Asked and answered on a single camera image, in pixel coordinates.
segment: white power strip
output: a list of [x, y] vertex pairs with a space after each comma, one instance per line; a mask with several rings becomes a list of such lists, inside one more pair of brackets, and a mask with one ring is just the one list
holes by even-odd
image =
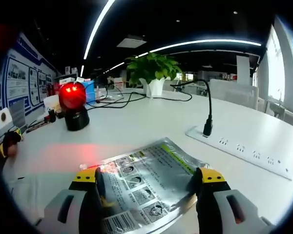
[[292, 180], [289, 169], [286, 168], [280, 160], [274, 159], [268, 155], [262, 155], [258, 151], [255, 151], [252, 147], [243, 146], [237, 142], [230, 141], [214, 133], [209, 137], [206, 137], [201, 131], [199, 131], [197, 126], [189, 129], [186, 132], [186, 135], [216, 149], [238, 157], [255, 166], [261, 167], [286, 179]]

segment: white flower pot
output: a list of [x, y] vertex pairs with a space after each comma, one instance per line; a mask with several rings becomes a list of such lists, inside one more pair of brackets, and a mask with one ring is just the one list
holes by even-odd
[[140, 78], [139, 81], [143, 84], [143, 91], [147, 97], [151, 98], [162, 96], [165, 78], [154, 79], [150, 84], [148, 84], [143, 78]]

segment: white table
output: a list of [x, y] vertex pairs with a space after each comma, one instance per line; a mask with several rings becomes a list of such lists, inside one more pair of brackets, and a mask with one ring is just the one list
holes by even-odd
[[[169, 91], [163, 91], [163, 96], [188, 98]], [[59, 191], [68, 188], [80, 164], [94, 165], [169, 137], [189, 155], [221, 172], [232, 189], [238, 189], [258, 207], [260, 216], [277, 223], [293, 202], [293, 180], [186, 136], [185, 131], [194, 125], [203, 129], [208, 108], [208, 99], [197, 95], [188, 102], [145, 98], [123, 109], [91, 110], [90, 124], [77, 132], [68, 132], [64, 119], [58, 119], [25, 134], [18, 158], [13, 163], [7, 162], [4, 175], [8, 180], [37, 175], [38, 209], [43, 214], [44, 206]], [[213, 133], [237, 138], [276, 156], [288, 164], [293, 174], [292, 126], [259, 111], [217, 99], [212, 100], [212, 111]], [[195, 207], [165, 233], [198, 233]]]

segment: blue box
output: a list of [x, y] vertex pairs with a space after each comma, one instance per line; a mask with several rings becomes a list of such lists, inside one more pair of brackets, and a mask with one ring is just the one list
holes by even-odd
[[94, 81], [84, 81], [82, 82], [84, 85], [84, 88], [86, 89], [86, 102], [87, 103], [92, 103], [95, 102], [96, 100], [96, 94], [95, 94], [95, 89], [94, 89]]

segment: green plant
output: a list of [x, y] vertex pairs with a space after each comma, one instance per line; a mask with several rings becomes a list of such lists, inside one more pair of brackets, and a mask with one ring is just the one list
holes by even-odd
[[130, 71], [129, 83], [140, 83], [139, 78], [144, 78], [148, 84], [154, 79], [170, 77], [170, 80], [176, 78], [177, 72], [182, 72], [177, 66], [178, 62], [168, 56], [155, 53], [149, 53], [147, 56], [139, 58], [127, 58], [131, 62], [127, 66]]

